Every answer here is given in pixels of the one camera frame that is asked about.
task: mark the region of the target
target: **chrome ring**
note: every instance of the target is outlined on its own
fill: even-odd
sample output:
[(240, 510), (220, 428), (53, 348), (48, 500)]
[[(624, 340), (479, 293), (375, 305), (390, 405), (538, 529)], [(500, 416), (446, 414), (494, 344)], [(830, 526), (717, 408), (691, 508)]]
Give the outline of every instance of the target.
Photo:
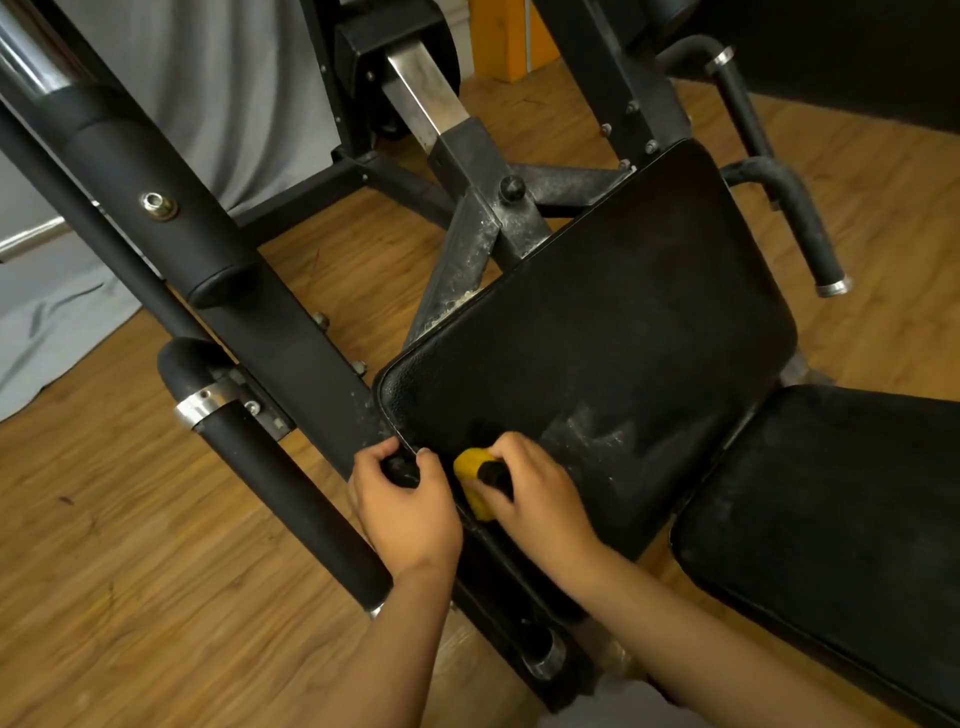
[(731, 46), (728, 45), (726, 48), (724, 48), (720, 52), (720, 54), (715, 59), (713, 59), (711, 62), (709, 62), (706, 65), (707, 72), (712, 76), (714, 73), (716, 73), (719, 70), (720, 66), (727, 65), (727, 63), (729, 63), (732, 60), (733, 60), (733, 49), (731, 48)]
[(174, 414), (188, 429), (193, 429), (225, 404), (242, 397), (243, 392), (236, 383), (225, 376), (181, 401)]
[(530, 670), (530, 674), (538, 680), (552, 680), (564, 668), (564, 662), (566, 662), (564, 640), (552, 629), (550, 630), (550, 637), (553, 638), (553, 643), (550, 645), (550, 651), (546, 653), (546, 657), (536, 662), (525, 656), (523, 658), (523, 664)]
[(853, 281), (850, 280), (849, 276), (844, 276), (843, 280), (838, 280), (835, 283), (818, 285), (817, 295), (822, 299), (831, 299), (834, 296), (843, 296), (845, 293), (850, 293), (852, 290)]

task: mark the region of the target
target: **black backrest pad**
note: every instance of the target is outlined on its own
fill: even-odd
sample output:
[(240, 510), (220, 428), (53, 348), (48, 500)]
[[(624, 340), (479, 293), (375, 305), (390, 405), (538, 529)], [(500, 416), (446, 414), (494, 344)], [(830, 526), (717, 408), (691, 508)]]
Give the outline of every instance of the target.
[(777, 392), (671, 532), (708, 592), (922, 725), (960, 725), (960, 403)]
[(706, 150), (682, 142), (380, 373), (397, 433), (441, 457), (523, 432), (600, 537), (636, 556), (796, 346)]

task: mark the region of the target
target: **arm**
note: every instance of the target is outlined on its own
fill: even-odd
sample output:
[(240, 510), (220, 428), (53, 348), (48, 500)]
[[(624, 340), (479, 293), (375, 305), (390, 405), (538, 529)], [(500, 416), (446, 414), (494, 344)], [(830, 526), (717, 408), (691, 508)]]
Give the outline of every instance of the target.
[(569, 475), (536, 443), (508, 433), (490, 450), (510, 468), (514, 501), (482, 483), (470, 487), (523, 551), (672, 697), (718, 728), (870, 725), (600, 543)]
[(316, 725), (416, 728), (423, 715), (463, 530), (435, 454), (417, 454), (416, 490), (398, 488), (380, 471), (397, 447), (392, 438), (356, 456), (350, 503), (394, 588), (330, 686)]

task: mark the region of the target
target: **wooden floor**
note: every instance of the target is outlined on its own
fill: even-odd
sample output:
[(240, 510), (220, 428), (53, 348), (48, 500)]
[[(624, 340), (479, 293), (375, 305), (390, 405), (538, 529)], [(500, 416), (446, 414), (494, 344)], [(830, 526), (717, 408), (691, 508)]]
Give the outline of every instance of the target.
[[(742, 155), (712, 88), (682, 85), (719, 163)], [(470, 82), (468, 109), (507, 159), (616, 163), (564, 67)], [(960, 138), (757, 99), (810, 184), (856, 281), (820, 301), (782, 218), (736, 196), (796, 314), (811, 363), (840, 383), (960, 400)], [(394, 150), (423, 168), (417, 149)], [(375, 371), (398, 351), (441, 232), (362, 191), (264, 253), (330, 336)], [(196, 436), (174, 423), (144, 313), (0, 425), (0, 726), (312, 725), (365, 615)], [(298, 434), (285, 446), (341, 508), (344, 484)], [(887, 726), (872, 698), (700, 595), (661, 546), (651, 568)], [(451, 615), (427, 726), (527, 726), (541, 707)]]

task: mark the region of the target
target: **orange wooden post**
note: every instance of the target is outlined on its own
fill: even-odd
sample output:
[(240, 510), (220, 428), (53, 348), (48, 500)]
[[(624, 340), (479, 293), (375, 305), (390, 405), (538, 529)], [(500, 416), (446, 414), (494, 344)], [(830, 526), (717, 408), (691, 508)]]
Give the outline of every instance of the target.
[(560, 56), (531, 0), (470, 0), (470, 42), (474, 73), (508, 83)]
[(551, 61), (560, 57), (560, 50), (557, 44), (553, 42), (550, 31), (543, 24), (543, 18), (530, 2), (530, 70), (536, 71), (543, 68)]

